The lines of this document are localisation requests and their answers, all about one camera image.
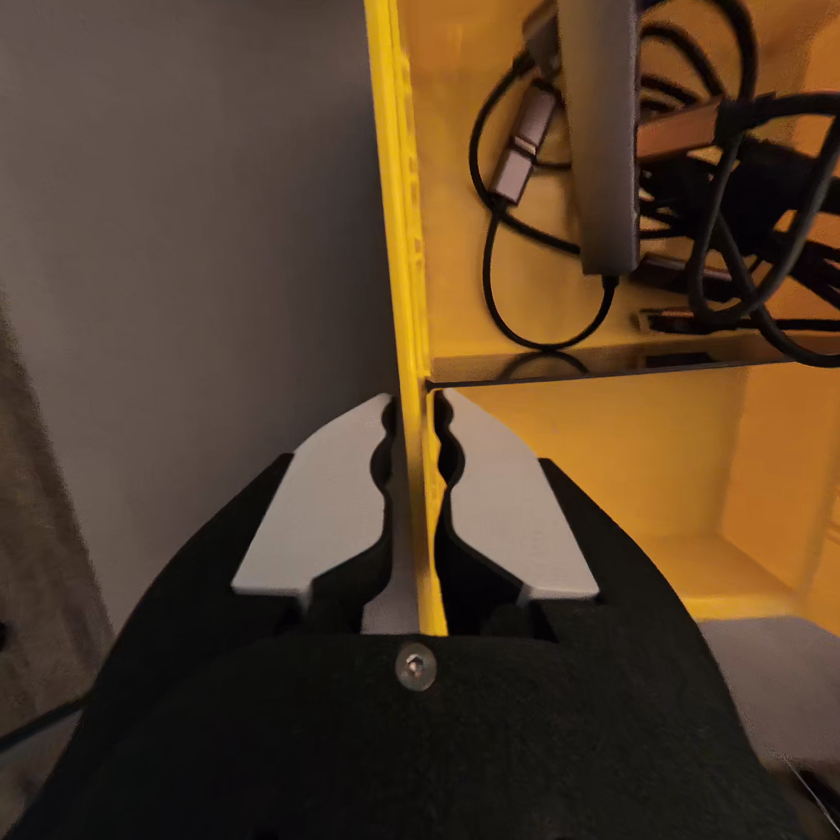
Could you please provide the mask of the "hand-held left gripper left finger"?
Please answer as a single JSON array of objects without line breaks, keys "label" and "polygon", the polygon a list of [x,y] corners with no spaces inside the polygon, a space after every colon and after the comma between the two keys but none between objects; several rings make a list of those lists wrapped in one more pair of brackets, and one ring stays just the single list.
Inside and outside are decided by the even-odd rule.
[{"label": "hand-held left gripper left finger", "polygon": [[318,582],[391,535],[396,400],[381,393],[294,451],[231,581],[243,595],[312,599]]}]

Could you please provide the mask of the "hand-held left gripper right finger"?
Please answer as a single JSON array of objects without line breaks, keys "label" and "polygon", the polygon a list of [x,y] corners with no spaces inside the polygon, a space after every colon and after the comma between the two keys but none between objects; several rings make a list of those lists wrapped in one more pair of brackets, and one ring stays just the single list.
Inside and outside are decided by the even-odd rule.
[{"label": "hand-held left gripper right finger", "polygon": [[443,595],[467,604],[594,599],[599,586],[532,448],[454,388],[435,394],[434,409]]}]

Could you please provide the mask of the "yellow plastic bin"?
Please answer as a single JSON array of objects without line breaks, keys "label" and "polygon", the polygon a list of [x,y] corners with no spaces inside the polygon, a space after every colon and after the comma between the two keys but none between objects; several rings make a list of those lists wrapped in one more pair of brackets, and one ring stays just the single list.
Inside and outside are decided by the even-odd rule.
[{"label": "yellow plastic bin", "polygon": [[624,276],[581,266],[557,3],[364,2],[421,628],[456,629],[451,388],[694,618],[838,634],[838,2],[636,2],[638,125],[722,104],[715,145],[636,160]]}]

